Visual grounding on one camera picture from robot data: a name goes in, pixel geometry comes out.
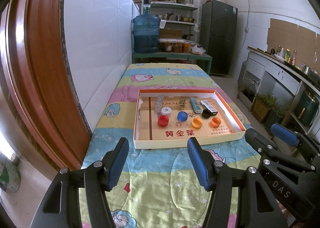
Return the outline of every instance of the red heart print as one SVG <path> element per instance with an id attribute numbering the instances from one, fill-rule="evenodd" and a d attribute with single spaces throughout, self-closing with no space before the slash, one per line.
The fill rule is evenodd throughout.
<path id="1" fill-rule="evenodd" d="M 131 191 L 130 189 L 130 184 L 126 183 L 125 187 L 123 188 L 123 190 L 126 190 L 128 193 Z"/>

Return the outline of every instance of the bed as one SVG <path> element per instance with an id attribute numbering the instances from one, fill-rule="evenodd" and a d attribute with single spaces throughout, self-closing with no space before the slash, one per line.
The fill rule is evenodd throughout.
<path id="1" fill-rule="evenodd" d="M 139 89 L 217 90 L 245 128 L 251 125 L 226 93 L 197 65 L 132 64 L 125 71 L 93 132 L 82 168 L 101 160 L 120 137 L 130 150 L 118 185 L 106 192 L 116 227 L 201 228 L 211 193 L 199 185 L 187 148 L 136 150 L 133 126 Z M 257 167 L 260 156 L 245 139 L 202 146 L 230 167 Z M 80 189 L 83 228 L 90 228 L 85 191 Z M 228 227 L 234 227 L 237 189 L 233 190 Z"/>

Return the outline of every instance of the green table leg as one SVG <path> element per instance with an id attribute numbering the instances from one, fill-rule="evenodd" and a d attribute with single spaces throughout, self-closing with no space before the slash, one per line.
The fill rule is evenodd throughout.
<path id="1" fill-rule="evenodd" d="M 209 75 L 209 76 L 210 76 L 210 69 L 211 69 L 211 61 L 212 61 L 212 59 L 207 60 L 205 63 L 205 70 L 206 70 L 207 75 Z"/>

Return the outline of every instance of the potted plant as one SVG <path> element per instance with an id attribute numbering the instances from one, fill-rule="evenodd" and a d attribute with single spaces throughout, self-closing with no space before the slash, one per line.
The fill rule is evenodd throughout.
<path id="1" fill-rule="evenodd" d="M 271 109 L 269 116 L 264 124 L 264 127 L 266 128 L 269 135 L 271 135 L 271 126 L 274 123 L 281 123 L 284 119 L 285 113 L 284 111 L 288 109 L 282 110 L 278 104 L 274 108 Z"/>
<path id="2" fill-rule="evenodd" d="M 252 115 L 257 118 L 259 123 L 263 123 L 276 104 L 277 98 L 270 93 L 267 93 L 267 95 L 257 93 Z"/>

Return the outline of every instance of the blue stripe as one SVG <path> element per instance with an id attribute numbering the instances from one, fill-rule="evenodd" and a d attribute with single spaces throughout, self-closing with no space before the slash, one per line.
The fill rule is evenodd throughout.
<path id="1" fill-rule="evenodd" d="M 82 168 L 94 161 L 101 160 L 106 152 L 113 150 L 121 137 L 129 140 L 129 154 L 124 171 L 129 172 L 164 172 L 193 169 L 187 148 L 136 150 L 133 144 L 132 129 L 97 128 L 89 144 Z M 205 145 L 203 149 L 214 150 L 226 163 L 236 162 L 258 155 L 245 141 Z"/>
<path id="2" fill-rule="evenodd" d="M 133 68 L 133 69 L 127 69 L 124 72 L 123 77 L 129 77 L 131 75 L 135 74 L 142 74 L 142 75 L 152 75 L 152 76 L 175 76 L 173 74 L 170 74 L 167 72 L 167 69 L 177 70 L 178 76 L 192 76 L 192 77 L 204 77 L 204 78 L 210 78 L 203 70 L 193 70 L 193 69 L 175 69 L 174 67 L 169 68 Z"/>

